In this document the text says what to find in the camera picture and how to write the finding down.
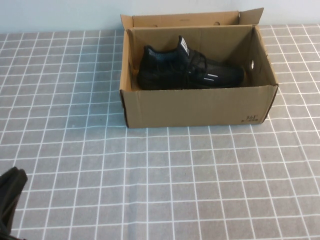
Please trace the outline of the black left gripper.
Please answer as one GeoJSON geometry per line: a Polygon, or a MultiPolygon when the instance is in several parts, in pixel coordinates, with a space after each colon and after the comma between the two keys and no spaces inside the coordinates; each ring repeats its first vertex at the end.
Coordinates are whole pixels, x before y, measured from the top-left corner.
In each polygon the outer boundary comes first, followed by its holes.
{"type": "Polygon", "coordinates": [[[28,177],[23,169],[12,167],[0,176],[0,239],[15,240],[11,235],[16,198],[22,193],[28,177]]]}

